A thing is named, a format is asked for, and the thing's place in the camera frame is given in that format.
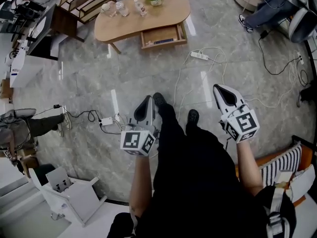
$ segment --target striped cushion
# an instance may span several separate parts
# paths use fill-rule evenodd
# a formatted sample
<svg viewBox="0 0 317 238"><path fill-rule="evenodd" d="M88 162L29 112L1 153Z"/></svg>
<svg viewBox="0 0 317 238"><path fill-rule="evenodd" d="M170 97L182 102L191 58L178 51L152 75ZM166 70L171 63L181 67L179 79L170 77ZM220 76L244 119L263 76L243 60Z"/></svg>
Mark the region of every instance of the striped cushion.
<svg viewBox="0 0 317 238"><path fill-rule="evenodd" d="M287 152L277 156L268 163L260 166L263 187L274 185L274 179L278 170L297 171L302 156L302 147L298 143Z"/></svg>

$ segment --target table drawer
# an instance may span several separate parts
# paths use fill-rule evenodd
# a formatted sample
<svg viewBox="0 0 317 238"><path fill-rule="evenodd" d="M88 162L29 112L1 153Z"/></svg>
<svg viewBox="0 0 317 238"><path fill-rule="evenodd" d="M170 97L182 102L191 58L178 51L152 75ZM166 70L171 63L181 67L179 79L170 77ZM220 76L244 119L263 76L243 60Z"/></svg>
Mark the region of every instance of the table drawer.
<svg viewBox="0 0 317 238"><path fill-rule="evenodd" d="M185 33L180 24L165 26L141 32L142 49L165 48L186 44Z"/></svg>

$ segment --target water bottle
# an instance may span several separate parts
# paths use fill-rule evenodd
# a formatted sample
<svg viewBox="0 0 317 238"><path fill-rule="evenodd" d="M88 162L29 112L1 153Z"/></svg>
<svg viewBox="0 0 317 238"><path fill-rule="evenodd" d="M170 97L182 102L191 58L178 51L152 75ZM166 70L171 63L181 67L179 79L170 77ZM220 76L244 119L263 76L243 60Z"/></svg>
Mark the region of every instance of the water bottle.
<svg viewBox="0 0 317 238"><path fill-rule="evenodd" d="M139 0L134 0L134 4L142 17L147 14L147 11L145 10L144 5Z"/></svg>
<svg viewBox="0 0 317 238"><path fill-rule="evenodd" d="M115 3L113 1L110 1L108 3L103 4L101 6L101 13L107 15L108 17L116 16Z"/></svg>
<svg viewBox="0 0 317 238"><path fill-rule="evenodd" d="M121 13L122 16L126 17L129 15L129 9L124 5L123 2L119 1L116 3L116 9Z"/></svg>

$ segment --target marble floor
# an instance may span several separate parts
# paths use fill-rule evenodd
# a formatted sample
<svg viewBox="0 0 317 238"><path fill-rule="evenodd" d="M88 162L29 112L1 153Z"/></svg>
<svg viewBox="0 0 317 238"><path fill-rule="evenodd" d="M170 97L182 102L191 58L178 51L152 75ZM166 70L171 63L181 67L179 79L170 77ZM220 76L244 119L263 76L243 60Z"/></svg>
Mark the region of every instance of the marble floor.
<svg viewBox="0 0 317 238"><path fill-rule="evenodd" d="M189 58L187 54L203 47L219 47L227 57L228 65L224 83L239 90L245 99L259 98L266 105L277 105L279 96L288 91L289 68L278 76L270 75L264 68L258 46L260 33L244 31L237 20L242 8L234 0L189 0L191 14L185 22L188 44L153 52L142 51L140 38L117 42L122 51L118 55L108 45L94 38L94 22L83 26L81 34L85 42L66 39L60 44L59 61L46 61L43 70L24 89L15 89L16 108L36 108L39 112L54 104L65 105L72 114L85 110L97 110L107 118L114 115L111 90L115 90L119 111L128 114L129 109L140 103L146 95L161 92L169 103L174 101L174 86L181 68L176 94L176 112L183 96L195 88L184 100L180 112L180 124L185 126L190 109L200 112L199 125L210 130L222 143L228 135L221 129L212 94L212 86L222 82L225 63L216 63L207 75L208 83L201 87L202 75L210 69L212 61ZM304 58L304 69L312 80L308 55L303 44L290 43L278 32L270 33L262 40L267 67L272 72L283 69L300 51ZM205 50L215 57L217 50ZM313 105L296 107L299 91L303 89L298 79L290 93L285 95L276 108L266 108L259 101L250 101L255 109L261 128L251 140L256 157L283 149L291 142L293 134L308 141L313 140L316 111ZM52 110L41 116L55 115ZM118 133L116 125L106 128ZM120 136L104 134L97 122L89 122L86 115L73 119L73 129L64 130L61 138L56 132L39 137L41 163L63 166L71 177L80 179L100 178L96 184L98 195L105 193L109 198L128 200L134 172L134 157L120 151ZM228 153L237 162L235 143L229 140ZM158 159L151 159L154 177Z"/></svg>

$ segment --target wooden coffee table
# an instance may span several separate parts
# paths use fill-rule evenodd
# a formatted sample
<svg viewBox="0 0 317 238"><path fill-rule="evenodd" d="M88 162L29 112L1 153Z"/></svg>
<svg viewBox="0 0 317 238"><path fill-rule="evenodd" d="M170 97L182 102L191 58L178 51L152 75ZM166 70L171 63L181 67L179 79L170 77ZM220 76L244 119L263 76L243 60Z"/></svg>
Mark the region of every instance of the wooden coffee table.
<svg viewBox="0 0 317 238"><path fill-rule="evenodd" d="M110 44L119 54L113 43L138 35L142 38L142 49L187 43L183 21L190 14L188 0L163 0L160 6L151 6L149 0L139 1L146 7L146 16L137 12L134 0L123 0L130 14L111 18L100 13L95 23L95 38Z"/></svg>

